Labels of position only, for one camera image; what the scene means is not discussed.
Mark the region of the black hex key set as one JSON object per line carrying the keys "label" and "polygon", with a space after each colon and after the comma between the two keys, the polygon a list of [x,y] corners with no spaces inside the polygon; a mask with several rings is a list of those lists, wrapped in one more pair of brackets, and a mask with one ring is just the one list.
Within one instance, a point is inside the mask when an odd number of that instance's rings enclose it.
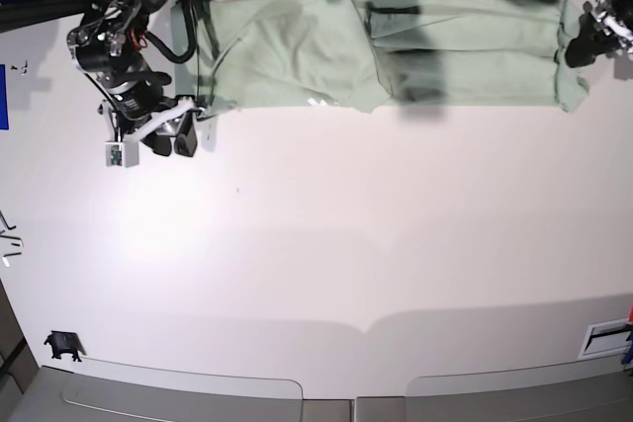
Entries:
{"label": "black hex key set", "polygon": [[16,259],[24,256],[24,240],[17,231],[18,226],[1,212],[1,264],[6,269],[11,268]]}

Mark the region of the blue panel at edge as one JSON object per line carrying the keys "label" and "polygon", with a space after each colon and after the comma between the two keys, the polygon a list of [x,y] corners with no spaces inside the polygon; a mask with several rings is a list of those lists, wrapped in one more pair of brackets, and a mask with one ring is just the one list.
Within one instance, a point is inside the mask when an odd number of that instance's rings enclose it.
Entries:
{"label": "blue panel at edge", "polygon": [[0,65],[0,129],[9,129],[6,66]]}

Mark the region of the light green T-shirt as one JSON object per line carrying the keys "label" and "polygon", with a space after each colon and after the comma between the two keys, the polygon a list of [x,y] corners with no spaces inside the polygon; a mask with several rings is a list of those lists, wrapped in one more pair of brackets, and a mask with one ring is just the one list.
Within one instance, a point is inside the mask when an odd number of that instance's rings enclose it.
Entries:
{"label": "light green T-shirt", "polygon": [[211,114],[337,106],[545,106],[589,85],[565,52],[566,0],[193,0],[196,46],[175,90]]}

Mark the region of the black clamp on table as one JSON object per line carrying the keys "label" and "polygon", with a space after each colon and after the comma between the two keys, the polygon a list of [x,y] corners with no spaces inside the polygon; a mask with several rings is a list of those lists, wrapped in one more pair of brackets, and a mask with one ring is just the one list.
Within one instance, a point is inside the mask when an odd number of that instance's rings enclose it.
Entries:
{"label": "black clamp on table", "polygon": [[45,345],[50,346],[51,357],[55,360],[61,360],[63,355],[69,355],[73,362],[81,363],[81,354],[85,354],[85,350],[76,333],[51,331],[44,341]]}

